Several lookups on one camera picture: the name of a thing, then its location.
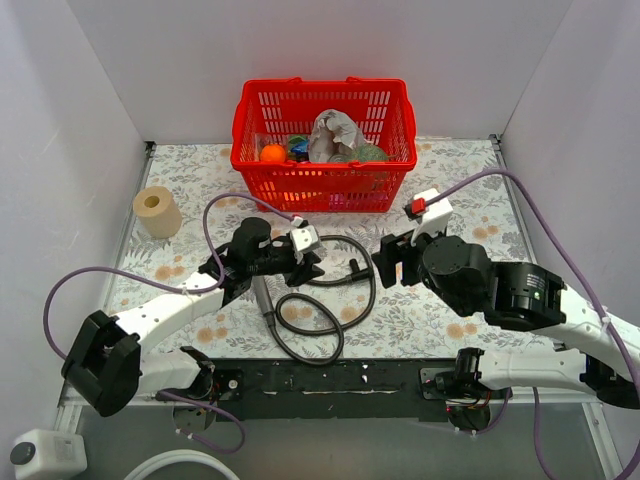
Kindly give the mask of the grey handheld shower head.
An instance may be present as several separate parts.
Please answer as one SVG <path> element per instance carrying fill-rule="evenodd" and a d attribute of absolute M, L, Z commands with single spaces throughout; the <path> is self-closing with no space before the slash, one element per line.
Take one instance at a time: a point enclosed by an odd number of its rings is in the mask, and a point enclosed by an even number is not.
<path fill-rule="evenodd" d="M 252 288 L 262 316 L 269 321 L 273 320 L 275 318 L 275 309 L 264 277 L 255 276 L 252 279 Z"/>

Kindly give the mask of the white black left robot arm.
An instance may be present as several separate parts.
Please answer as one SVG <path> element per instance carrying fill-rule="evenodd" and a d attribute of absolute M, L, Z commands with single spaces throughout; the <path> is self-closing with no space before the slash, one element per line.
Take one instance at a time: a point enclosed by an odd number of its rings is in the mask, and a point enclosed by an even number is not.
<path fill-rule="evenodd" d="M 212 360 L 191 346 L 166 354 L 155 354 L 153 348 L 236 300 L 257 277 L 280 275 L 287 285 L 300 286 L 321 276 L 320 246 L 316 229 L 301 219 L 277 239 L 266 220 L 244 219 L 230 242 L 174 292 L 113 316 L 103 311 L 89 315 L 63 364 L 63 378 L 103 417 L 136 396 L 158 397 L 165 390 L 206 398 L 214 385 Z"/>

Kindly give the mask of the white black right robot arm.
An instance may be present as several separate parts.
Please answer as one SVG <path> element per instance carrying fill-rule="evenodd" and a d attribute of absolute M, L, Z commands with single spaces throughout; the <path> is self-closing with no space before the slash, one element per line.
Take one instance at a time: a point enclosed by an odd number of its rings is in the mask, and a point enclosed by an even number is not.
<path fill-rule="evenodd" d="M 483 316 L 502 330 L 549 338 L 542 356 L 464 348 L 453 370 L 426 381 L 448 398 L 511 387 L 565 389 L 624 409 L 639 406 L 631 373 L 639 368 L 639 331 L 602 320 L 593 303 L 558 275 L 530 262 L 493 261 L 458 236 L 387 235 L 372 260 L 384 287 L 423 284 L 460 317 Z"/>

